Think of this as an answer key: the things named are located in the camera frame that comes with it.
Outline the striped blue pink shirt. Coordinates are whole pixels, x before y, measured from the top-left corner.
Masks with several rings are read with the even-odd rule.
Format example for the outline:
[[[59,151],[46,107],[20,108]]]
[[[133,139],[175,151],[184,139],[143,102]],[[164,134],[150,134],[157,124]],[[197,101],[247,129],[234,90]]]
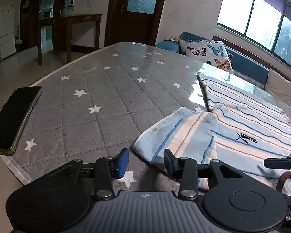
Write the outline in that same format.
[[[261,98],[203,73],[197,75],[207,110],[181,107],[143,132],[133,149],[163,168],[163,152],[201,164],[213,159],[276,188],[283,169],[267,169],[267,158],[291,154],[291,122],[285,112]]]

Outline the black smartphone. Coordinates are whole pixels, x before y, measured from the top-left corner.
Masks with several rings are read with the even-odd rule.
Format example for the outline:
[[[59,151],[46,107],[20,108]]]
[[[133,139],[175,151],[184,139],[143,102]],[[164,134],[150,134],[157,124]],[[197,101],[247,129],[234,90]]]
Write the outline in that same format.
[[[42,93],[41,86],[14,90],[0,110],[0,154],[15,153],[27,120]]]

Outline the blue sofa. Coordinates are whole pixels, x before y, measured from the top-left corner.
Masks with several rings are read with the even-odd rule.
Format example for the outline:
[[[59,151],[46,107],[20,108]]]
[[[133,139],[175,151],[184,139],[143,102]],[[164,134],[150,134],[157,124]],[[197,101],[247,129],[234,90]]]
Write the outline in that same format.
[[[179,41],[172,43],[172,40],[163,40],[156,44],[155,47],[180,54],[185,53],[185,51],[181,49]],[[229,46],[226,46],[225,48],[231,61],[231,66],[234,73],[238,77],[241,77],[263,89],[267,83],[269,69],[238,50],[234,50]]]

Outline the beige cushion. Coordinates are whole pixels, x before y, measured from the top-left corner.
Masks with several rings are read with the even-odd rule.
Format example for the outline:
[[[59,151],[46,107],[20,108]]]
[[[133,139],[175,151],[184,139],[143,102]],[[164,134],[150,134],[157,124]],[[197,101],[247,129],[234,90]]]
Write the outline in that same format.
[[[291,82],[273,69],[269,69],[264,90],[274,98],[291,105]]]

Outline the dark wooden door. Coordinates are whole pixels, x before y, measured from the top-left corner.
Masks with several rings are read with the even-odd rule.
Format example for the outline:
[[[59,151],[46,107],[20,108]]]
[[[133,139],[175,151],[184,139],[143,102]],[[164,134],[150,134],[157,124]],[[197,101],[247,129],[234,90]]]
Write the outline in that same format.
[[[109,0],[104,45],[137,42],[154,46],[165,0]]]

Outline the grey star table cover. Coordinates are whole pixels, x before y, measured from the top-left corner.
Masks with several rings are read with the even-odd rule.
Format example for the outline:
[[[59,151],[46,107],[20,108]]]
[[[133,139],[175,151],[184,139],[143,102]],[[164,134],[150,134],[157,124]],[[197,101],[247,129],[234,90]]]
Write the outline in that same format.
[[[273,103],[258,87],[192,57],[117,43],[46,75],[42,93],[11,156],[1,159],[26,185],[65,163],[93,163],[129,149],[129,165],[115,191],[178,191],[165,167],[143,159],[133,146],[140,135],[181,107],[206,111],[197,75],[203,73]]]

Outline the white refrigerator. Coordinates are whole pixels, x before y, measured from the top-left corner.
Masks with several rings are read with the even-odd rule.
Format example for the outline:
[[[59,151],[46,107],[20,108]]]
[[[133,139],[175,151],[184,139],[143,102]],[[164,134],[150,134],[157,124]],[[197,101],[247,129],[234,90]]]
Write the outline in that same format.
[[[0,60],[15,52],[15,4],[11,3],[0,6]]]

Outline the green framed window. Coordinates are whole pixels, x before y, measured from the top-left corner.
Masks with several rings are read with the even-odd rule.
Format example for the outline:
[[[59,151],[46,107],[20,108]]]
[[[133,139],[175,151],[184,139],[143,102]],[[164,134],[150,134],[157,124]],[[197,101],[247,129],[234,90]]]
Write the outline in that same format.
[[[291,5],[284,0],[222,0],[217,21],[291,67]]]

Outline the butterfly print cushion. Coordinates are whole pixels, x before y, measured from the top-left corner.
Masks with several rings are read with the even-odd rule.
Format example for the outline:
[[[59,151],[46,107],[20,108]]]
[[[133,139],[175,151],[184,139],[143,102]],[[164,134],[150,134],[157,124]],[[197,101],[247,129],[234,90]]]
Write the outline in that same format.
[[[221,41],[190,39],[186,41],[179,40],[179,44],[181,51],[186,56],[233,74],[227,50]]]

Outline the dark wooden side table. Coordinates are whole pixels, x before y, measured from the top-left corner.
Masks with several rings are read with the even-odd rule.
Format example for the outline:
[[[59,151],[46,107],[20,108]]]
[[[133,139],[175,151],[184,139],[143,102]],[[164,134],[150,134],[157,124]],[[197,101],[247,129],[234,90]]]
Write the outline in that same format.
[[[42,47],[41,47],[41,28],[43,26],[62,26],[66,31],[66,40],[64,44],[66,46],[67,63],[72,61],[72,26],[74,24],[80,24],[85,22],[95,22],[95,34],[94,34],[94,51],[99,49],[100,39],[100,26],[101,26],[102,14],[79,14],[72,16],[59,16],[57,18],[44,18],[37,21],[37,53],[38,64],[42,66]]]

